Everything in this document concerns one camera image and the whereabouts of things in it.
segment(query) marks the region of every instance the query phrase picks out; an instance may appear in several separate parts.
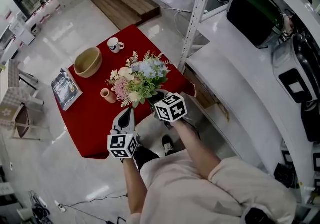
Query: beige shirt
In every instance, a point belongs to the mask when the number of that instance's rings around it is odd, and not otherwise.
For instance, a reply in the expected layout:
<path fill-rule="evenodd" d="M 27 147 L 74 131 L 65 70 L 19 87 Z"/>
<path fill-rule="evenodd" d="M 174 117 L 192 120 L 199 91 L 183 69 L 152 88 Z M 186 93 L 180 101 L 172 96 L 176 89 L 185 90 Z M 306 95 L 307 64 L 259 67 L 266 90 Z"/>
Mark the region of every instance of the beige shirt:
<path fill-rule="evenodd" d="M 205 180 L 184 150 L 146 163 L 141 176 L 148 193 L 142 214 L 128 224 L 240 224 L 252 206 L 279 224 L 295 217 L 289 190 L 237 157 L 224 159 Z"/>

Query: wooden platform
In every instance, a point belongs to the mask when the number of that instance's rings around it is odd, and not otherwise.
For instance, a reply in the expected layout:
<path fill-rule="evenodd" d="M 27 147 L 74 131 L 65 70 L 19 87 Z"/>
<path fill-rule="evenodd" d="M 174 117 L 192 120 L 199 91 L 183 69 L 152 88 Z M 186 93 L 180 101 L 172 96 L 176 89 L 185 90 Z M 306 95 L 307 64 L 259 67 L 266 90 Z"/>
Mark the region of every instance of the wooden platform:
<path fill-rule="evenodd" d="M 151 0 L 91 0 L 120 30 L 158 16 L 160 6 Z"/>

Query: black shoe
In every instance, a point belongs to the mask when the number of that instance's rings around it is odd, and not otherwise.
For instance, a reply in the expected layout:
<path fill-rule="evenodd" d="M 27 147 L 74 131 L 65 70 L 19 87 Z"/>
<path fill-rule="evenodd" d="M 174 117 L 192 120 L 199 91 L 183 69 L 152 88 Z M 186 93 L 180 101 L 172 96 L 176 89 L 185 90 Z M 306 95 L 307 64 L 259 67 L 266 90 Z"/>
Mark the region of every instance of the black shoe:
<path fill-rule="evenodd" d="M 168 135 L 163 136 L 162 145 L 163 145 L 163 148 L 164 148 L 164 154 L 166 156 L 171 155 L 171 154 L 176 152 L 174 143 L 173 143 L 172 139 Z"/>

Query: mug handle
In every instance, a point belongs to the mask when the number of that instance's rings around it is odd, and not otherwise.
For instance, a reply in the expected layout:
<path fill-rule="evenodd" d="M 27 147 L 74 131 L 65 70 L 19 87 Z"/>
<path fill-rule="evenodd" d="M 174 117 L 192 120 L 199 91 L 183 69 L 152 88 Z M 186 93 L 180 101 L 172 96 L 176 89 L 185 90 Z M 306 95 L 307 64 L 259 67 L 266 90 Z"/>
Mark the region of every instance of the mug handle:
<path fill-rule="evenodd" d="M 119 45 L 120 45 L 120 50 L 125 48 L 125 44 L 123 42 L 119 42 Z"/>

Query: small clay pot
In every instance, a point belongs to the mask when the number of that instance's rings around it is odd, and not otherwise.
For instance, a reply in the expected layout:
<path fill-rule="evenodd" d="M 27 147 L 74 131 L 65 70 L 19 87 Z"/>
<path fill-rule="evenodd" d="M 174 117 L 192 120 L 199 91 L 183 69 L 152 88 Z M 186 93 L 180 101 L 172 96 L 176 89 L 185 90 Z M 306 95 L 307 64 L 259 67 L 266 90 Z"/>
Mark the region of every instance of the small clay pot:
<path fill-rule="evenodd" d="M 116 95 L 107 88 L 101 90 L 100 95 L 109 103 L 115 103 L 117 101 Z"/>

